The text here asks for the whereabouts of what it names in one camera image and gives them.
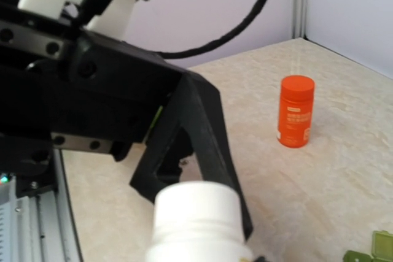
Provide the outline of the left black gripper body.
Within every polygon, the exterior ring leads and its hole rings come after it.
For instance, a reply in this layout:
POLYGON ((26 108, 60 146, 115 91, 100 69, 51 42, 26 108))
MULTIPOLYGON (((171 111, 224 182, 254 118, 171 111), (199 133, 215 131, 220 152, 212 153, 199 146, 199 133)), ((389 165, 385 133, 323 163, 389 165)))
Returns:
POLYGON ((122 160, 184 70, 108 37, 1 5, 1 171, 42 174, 53 149, 122 160))

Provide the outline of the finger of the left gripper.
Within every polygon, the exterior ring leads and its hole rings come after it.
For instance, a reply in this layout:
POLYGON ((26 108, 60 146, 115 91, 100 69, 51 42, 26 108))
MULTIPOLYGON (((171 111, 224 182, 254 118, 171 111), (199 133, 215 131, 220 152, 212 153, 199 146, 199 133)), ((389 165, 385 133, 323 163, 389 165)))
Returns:
POLYGON ((143 198, 179 183, 181 159, 196 155, 203 180, 234 189, 240 198, 243 233, 253 232, 251 215, 233 164, 219 90, 201 75, 185 73, 163 108, 130 180, 143 198))

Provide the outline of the small clear white-capped bottle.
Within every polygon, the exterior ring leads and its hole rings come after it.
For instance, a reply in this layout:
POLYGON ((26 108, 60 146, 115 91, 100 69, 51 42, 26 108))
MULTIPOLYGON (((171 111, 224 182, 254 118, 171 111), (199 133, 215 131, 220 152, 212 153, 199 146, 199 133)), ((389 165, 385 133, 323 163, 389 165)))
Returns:
POLYGON ((145 261, 253 261, 243 232, 238 193, 223 184, 194 181, 158 193, 152 241, 145 261))

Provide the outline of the green weekly pill organizer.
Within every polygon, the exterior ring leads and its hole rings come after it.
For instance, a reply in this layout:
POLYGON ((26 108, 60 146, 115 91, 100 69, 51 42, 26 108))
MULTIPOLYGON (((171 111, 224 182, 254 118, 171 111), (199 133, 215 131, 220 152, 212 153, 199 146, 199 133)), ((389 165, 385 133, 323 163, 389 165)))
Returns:
POLYGON ((370 253, 348 250, 343 255, 344 262, 392 262, 392 233, 374 231, 370 253))

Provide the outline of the red pill bottle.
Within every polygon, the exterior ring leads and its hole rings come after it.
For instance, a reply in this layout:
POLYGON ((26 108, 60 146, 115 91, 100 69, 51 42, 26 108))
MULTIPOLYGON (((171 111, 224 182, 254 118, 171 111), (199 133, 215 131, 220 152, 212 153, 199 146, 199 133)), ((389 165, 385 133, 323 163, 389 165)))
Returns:
POLYGON ((304 75, 282 79, 278 112, 278 141, 300 148, 309 141, 313 116, 315 82, 304 75))

